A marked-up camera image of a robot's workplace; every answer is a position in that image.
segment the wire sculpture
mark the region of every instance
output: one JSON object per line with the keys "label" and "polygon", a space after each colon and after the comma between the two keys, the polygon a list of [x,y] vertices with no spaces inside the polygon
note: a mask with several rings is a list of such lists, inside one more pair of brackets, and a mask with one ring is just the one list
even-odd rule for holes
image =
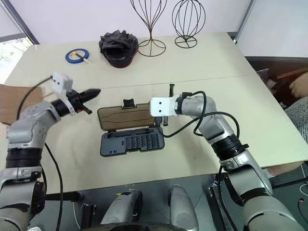
{"label": "wire sculpture", "polygon": [[172,24],[178,34],[175,44],[182,48],[195,47],[198,42],[194,36],[205,25],[204,7],[198,0],[179,1],[172,11]]}
{"label": "wire sculpture", "polygon": [[[157,7],[152,5],[152,1],[158,2]],[[166,7],[167,0],[130,0],[130,3],[137,15],[145,23],[150,33],[150,38],[139,44],[138,52],[147,57],[161,55],[165,52],[166,45],[160,40],[153,39],[152,31]]]}

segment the white wall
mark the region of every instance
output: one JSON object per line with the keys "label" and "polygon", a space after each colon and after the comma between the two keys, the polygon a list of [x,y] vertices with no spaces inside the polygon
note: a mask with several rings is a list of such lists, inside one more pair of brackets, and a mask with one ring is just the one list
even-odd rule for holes
{"label": "white wall", "polygon": [[308,0],[256,0],[237,45],[245,56],[308,57]]}
{"label": "white wall", "polygon": [[[177,2],[167,1],[153,30],[154,36],[175,35],[171,15]],[[206,13],[202,32],[229,32],[238,30],[250,0],[200,2]],[[11,3],[41,44],[99,40],[100,35],[117,29],[126,29],[138,37],[148,36],[130,0],[11,0]]]}
{"label": "white wall", "polygon": [[19,33],[19,29],[0,6],[0,37]]}

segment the open case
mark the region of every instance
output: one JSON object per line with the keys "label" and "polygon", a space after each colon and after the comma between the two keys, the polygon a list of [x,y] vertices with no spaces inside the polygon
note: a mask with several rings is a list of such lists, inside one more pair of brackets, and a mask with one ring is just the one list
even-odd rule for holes
{"label": "open case", "polygon": [[123,100],[124,106],[104,107],[97,111],[103,134],[101,155],[113,156],[132,151],[154,151],[163,149],[164,137],[155,127],[148,103],[134,104],[134,100]]}

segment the metal wire frame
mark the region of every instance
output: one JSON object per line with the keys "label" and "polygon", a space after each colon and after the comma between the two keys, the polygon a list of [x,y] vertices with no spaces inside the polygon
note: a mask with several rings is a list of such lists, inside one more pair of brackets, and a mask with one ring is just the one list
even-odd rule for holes
{"label": "metal wire frame", "polygon": [[[185,14],[181,19],[181,11],[185,8]],[[205,25],[205,10],[198,0],[181,0],[179,1],[172,11],[172,24],[175,28],[178,37],[175,39],[175,44],[182,48],[192,48],[197,45],[197,39],[194,37],[198,34]]]}
{"label": "metal wire frame", "polygon": [[[150,46],[149,54],[145,54],[145,53],[142,53],[140,51],[138,51],[138,52],[140,54],[144,55],[144,56],[147,56],[147,57],[159,56],[166,51],[166,45],[160,40],[153,39],[152,31],[153,31],[153,27],[157,23],[158,19],[160,18],[160,16],[162,15],[162,13],[163,13],[163,11],[166,7],[167,0],[159,0],[159,4],[157,6],[157,9],[156,10],[154,9],[153,11],[152,11],[152,9],[153,9],[152,8],[152,0],[150,0],[150,5],[148,4],[148,6],[147,6],[147,2],[149,0],[144,0],[144,1],[138,0],[139,10],[137,10],[137,8],[136,8],[136,5],[135,5],[136,1],[137,0],[130,0],[130,3],[132,5],[133,9],[135,10],[135,12],[137,13],[137,15],[144,22],[144,24],[146,25],[146,27],[148,28],[149,33],[150,33],[150,38],[145,40],[145,41],[142,41],[139,44],[139,47]],[[153,47],[156,47],[156,48],[160,49],[161,51],[158,54],[153,54],[152,53]]]}

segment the white table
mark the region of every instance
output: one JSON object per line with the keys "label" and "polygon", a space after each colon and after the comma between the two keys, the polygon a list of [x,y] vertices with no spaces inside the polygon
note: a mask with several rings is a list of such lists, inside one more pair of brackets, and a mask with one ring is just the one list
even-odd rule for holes
{"label": "white table", "polygon": [[[215,100],[218,110],[235,116],[241,126],[242,143],[250,145],[250,152],[262,167],[308,159],[306,142],[225,33],[202,35],[197,47],[191,50],[176,47],[173,38],[161,39],[167,45],[166,53],[156,58],[137,55],[127,69],[112,68],[101,60],[94,50],[90,50],[91,47],[95,49],[96,42],[55,45],[54,49],[42,45],[38,46],[39,54],[32,47],[7,80],[6,84],[30,86],[62,67],[60,71],[73,77],[75,89],[102,89],[97,98],[86,104],[93,114],[66,116],[49,131],[47,143],[58,160],[65,192],[217,173],[218,159],[204,138],[193,135],[193,125],[175,137],[165,139],[163,150],[100,156],[104,131],[100,128],[97,109],[122,105],[123,99],[134,98],[135,103],[145,103],[151,97],[168,96],[169,83],[175,83],[175,92],[204,90]],[[54,59],[54,52],[62,50],[65,54],[75,47],[86,47],[91,51],[93,67],[68,65],[62,55],[61,60],[49,65],[44,65],[39,59],[44,54],[42,51],[51,52],[49,55]],[[181,55],[186,58],[185,67],[178,65]],[[149,71],[153,64],[162,62],[160,59],[165,62],[163,69],[156,66],[155,72]],[[29,76],[25,73],[31,73],[26,66],[31,63],[30,60],[35,61]],[[190,75],[182,75],[179,69]],[[46,84],[44,89],[50,92],[50,85]],[[164,133],[170,134],[188,121],[188,116],[171,117]],[[0,142],[3,167],[7,141],[2,139]],[[59,179],[46,150],[43,151],[42,165],[47,175],[48,193],[58,193]]]}

